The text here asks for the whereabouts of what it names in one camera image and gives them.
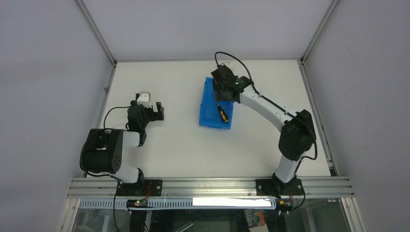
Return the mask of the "black yellow screwdriver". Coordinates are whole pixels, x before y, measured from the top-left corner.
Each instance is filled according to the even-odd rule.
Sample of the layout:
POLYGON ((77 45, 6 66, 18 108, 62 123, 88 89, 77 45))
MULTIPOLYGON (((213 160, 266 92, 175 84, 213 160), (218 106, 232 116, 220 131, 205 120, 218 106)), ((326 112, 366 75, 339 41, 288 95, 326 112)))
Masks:
POLYGON ((222 108, 222 106, 219 103, 217 103, 217 109, 220 113, 220 116, 221 116, 223 122, 228 123, 229 122, 229 117, 228 117, 228 115, 226 114, 226 112, 224 111, 224 109, 222 108))

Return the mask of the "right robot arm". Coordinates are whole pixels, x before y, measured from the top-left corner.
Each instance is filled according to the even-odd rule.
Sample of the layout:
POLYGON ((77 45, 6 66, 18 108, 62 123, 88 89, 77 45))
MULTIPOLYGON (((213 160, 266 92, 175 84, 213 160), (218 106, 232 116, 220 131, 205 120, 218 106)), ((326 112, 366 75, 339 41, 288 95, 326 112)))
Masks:
POLYGON ((295 111, 273 102, 256 88, 250 78, 234 75, 225 65, 219 65, 211 75, 217 100, 247 106, 279 131, 278 148, 281 158, 273 173, 273 180, 281 184, 293 181, 306 153, 311 148, 317 149, 311 113, 307 110, 295 111))

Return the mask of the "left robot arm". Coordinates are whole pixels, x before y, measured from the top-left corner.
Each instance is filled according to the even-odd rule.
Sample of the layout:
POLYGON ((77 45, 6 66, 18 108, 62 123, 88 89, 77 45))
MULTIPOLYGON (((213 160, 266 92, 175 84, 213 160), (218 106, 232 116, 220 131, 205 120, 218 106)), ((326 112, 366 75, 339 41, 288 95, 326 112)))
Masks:
POLYGON ((93 177, 111 177, 124 184, 145 185, 140 168, 123 162, 122 152, 127 147, 141 147, 147 137, 150 122, 164 120, 164 108, 160 102, 156 109, 151 103, 151 94, 142 91, 135 95, 127 109, 124 129, 104 126, 91 129, 80 152, 79 165, 83 172, 93 177))

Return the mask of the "blue plastic bin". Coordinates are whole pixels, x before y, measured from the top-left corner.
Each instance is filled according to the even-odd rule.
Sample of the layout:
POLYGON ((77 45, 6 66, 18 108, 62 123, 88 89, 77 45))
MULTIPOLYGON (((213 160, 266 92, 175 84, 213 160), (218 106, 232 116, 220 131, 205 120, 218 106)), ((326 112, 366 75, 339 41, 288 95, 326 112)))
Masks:
POLYGON ((234 103, 231 101, 215 102, 213 91, 213 78, 206 77, 202 100, 200 104, 199 126, 219 130, 229 130, 231 128, 234 112, 234 103), (228 122, 224 122, 218 106, 227 114, 228 122))

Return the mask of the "coffee box under table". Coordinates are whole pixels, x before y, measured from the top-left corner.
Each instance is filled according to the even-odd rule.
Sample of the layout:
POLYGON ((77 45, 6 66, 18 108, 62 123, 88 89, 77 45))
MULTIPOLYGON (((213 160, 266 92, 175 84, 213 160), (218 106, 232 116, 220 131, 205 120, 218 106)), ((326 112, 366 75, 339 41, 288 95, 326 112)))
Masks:
POLYGON ((260 209, 245 209, 244 216, 249 229, 266 225, 264 212, 260 209))

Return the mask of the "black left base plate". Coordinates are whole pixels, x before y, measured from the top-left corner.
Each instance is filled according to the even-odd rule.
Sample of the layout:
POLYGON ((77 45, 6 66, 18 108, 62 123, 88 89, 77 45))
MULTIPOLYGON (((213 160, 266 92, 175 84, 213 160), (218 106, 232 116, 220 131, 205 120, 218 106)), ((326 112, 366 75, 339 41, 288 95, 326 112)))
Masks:
POLYGON ((123 183, 117 185, 116 196, 125 197, 158 197, 162 195, 161 179, 148 179, 141 185, 140 183, 123 183))

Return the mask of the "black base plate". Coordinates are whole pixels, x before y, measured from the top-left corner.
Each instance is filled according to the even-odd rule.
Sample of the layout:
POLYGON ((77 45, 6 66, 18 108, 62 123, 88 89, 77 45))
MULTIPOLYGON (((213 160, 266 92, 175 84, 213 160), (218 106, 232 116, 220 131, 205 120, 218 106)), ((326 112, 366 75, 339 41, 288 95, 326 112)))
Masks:
POLYGON ((162 195, 161 179, 148 179, 141 185, 140 183, 123 183, 117 185, 116 196, 125 197, 158 197, 162 195))
POLYGON ((278 179, 256 179, 255 189, 257 196, 303 196, 305 194, 302 181, 294 177, 290 182, 283 183, 278 179))

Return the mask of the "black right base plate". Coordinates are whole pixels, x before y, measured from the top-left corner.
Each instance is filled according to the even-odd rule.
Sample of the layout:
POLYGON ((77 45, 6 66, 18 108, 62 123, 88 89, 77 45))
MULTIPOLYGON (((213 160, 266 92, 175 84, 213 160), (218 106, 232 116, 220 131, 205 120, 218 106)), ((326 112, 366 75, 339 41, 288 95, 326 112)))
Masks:
POLYGON ((303 196, 305 194, 302 181, 294 177, 290 182, 283 183, 278 179, 256 179, 255 189, 257 196, 303 196))

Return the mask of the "aluminium mounting rail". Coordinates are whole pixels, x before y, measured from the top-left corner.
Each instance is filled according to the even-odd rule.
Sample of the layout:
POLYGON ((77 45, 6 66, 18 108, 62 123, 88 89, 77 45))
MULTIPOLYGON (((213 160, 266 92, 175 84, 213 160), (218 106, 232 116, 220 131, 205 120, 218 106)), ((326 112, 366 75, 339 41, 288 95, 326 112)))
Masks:
MULTIPOLYGON (((352 198, 354 192, 347 177, 305 176, 301 183, 285 191, 280 198, 293 197, 312 199, 352 198)), ((239 178, 146 178, 142 197, 151 199, 186 198, 274 198, 270 177, 239 178)), ((91 177, 74 178, 71 182, 69 199, 108 199, 118 189, 112 178, 91 177)))

